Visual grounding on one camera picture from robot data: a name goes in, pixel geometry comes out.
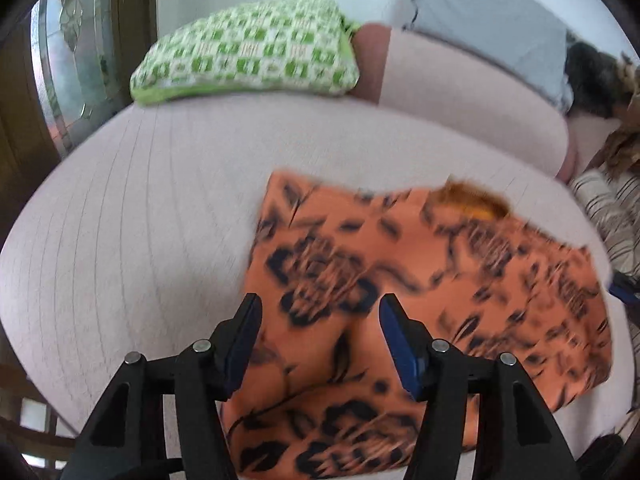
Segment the dark furry item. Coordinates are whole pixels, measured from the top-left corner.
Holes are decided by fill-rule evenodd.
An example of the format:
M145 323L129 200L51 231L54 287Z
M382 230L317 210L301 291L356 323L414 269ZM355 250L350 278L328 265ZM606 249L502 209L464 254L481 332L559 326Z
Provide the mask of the dark furry item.
M637 66L624 52L614 58L588 42L574 41L564 70L573 91L572 110L613 118L637 91Z

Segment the grey blue pillow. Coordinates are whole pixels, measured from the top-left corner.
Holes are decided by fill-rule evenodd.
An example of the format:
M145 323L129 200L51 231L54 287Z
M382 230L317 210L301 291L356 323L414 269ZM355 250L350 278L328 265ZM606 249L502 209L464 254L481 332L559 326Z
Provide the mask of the grey blue pillow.
M411 2L406 29L484 58L568 112L574 93L565 73L567 27L536 0Z

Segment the orange black floral garment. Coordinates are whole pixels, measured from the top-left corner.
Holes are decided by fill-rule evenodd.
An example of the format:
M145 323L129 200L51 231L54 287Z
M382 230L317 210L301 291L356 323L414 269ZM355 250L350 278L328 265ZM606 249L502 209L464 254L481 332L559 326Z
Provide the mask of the orange black floral garment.
M514 354L552 410L612 367L589 250L462 182L371 195L275 172L244 288L262 300L262 327L221 419L236 470L252 479L409 463L425 408L384 340L387 294L469 356Z

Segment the brown patterned cloth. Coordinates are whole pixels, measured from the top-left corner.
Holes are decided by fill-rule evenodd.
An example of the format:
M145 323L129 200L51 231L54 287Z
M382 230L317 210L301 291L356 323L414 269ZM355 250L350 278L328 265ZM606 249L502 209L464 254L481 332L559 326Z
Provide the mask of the brown patterned cloth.
M617 77L623 88L631 92L627 104L614 106L614 117L620 126L605 140L600 151L590 160L588 169L604 168L618 178L625 172L639 174L639 66L622 53L617 63Z

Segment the pink bolster pillow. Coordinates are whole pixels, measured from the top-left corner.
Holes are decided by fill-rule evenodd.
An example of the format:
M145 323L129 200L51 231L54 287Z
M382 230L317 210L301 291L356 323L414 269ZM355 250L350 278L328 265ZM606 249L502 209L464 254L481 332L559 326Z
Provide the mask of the pink bolster pillow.
M352 36L360 70L349 94L456 130L568 182L575 141L552 104L478 56L378 23Z

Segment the green white patterned pillow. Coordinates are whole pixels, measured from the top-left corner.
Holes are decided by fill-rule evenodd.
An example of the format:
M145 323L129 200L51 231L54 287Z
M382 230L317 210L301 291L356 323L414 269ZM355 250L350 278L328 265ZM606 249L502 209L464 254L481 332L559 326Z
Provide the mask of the green white patterned pillow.
M130 94L140 105L242 91L342 96L360 77L356 29L334 0L243 3L157 40Z

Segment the striped beige bedding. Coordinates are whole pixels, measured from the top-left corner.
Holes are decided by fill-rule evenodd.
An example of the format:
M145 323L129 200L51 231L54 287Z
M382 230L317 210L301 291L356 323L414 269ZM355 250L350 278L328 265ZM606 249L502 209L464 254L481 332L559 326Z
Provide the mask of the striped beige bedding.
M639 279L639 177L592 168L570 182L577 203L598 231L615 271Z

